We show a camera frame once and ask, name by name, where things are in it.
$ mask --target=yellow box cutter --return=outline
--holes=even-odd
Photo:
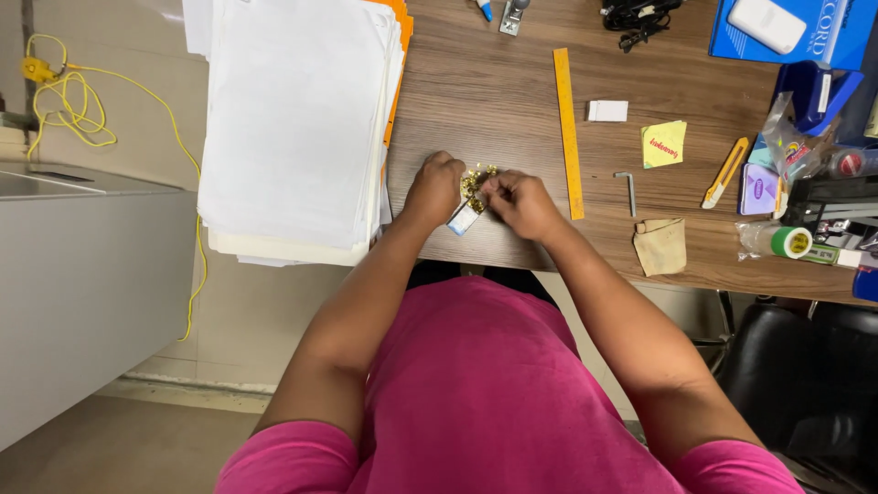
[[[742,137],[735,142],[735,147],[732,148],[729,157],[725,158],[725,163],[723,163],[723,168],[719,170],[719,175],[716,176],[713,185],[704,194],[702,208],[711,209],[713,206],[716,206],[716,202],[723,195],[725,187],[731,182],[731,178],[735,176],[738,165],[744,161],[744,153],[749,147],[750,140],[746,137]]]

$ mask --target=floor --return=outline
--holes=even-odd
[[[0,452],[0,494],[207,494],[258,419],[89,396]]]
[[[20,33],[20,25],[9,20],[19,18],[13,4],[0,4],[0,42],[12,47],[0,49],[0,91],[7,95],[10,109],[18,109],[23,108],[18,101],[23,97],[19,60],[9,56],[21,49],[20,36],[9,35],[15,29]],[[32,0],[32,5],[35,32],[62,39],[71,62],[119,72],[164,98],[174,111],[184,143],[200,158],[208,66],[203,57],[186,53],[180,0]],[[44,40],[36,52],[50,60],[60,55],[51,41]],[[40,158],[196,190],[195,171],[176,145],[165,109],[124,80],[98,73],[86,73],[86,77],[99,94],[108,127],[119,143],[92,148],[67,129],[51,127],[40,144]],[[45,105],[55,107],[57,102],[50,97]],[[199,381],[276,384],[307,323],[349,268],[242,265],[234,257],[206,253],[209,277],[193,309],[189,339],[169,345],[133,371]],[[193,287],[200,276],[196,263]],[[554,273],[538,276],[560,304],[586,366],[622,414],[633,418],[630,403],[591,345],[561,279]],[[720,328],[718,305],[710,292],[649,284],[637,287],[693,336],[716,334]],[[743,307],[747,296],[736,301]]]

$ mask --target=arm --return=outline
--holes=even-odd
[[[427,158],[397,219],[308,324],[255,432],[315,420],[359,443],[372,359],[396,317],[421,247],[460,203],[464,169],[444,151]]]
[[[720,439],[761,446],[686,335],[567,222],[539,178],[507,171],[483,193],[515,233],[549,252],[656,458],[671,465],[693,447]]]

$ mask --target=pink t-shirt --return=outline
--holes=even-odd
[[[409,290],[372,366],[359,451],[288,422],[216,492],[802,494],[770,453],[722,440],[670,469],[632,437],[545,301],[477,276]]]

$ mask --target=yellow plug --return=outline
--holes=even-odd
[[[21,61],[21,74],[25,76],[25,79],[31,79],[38,84],[58,80],[58,74],[49,68],[49,62],[32,56],[26,56]]]

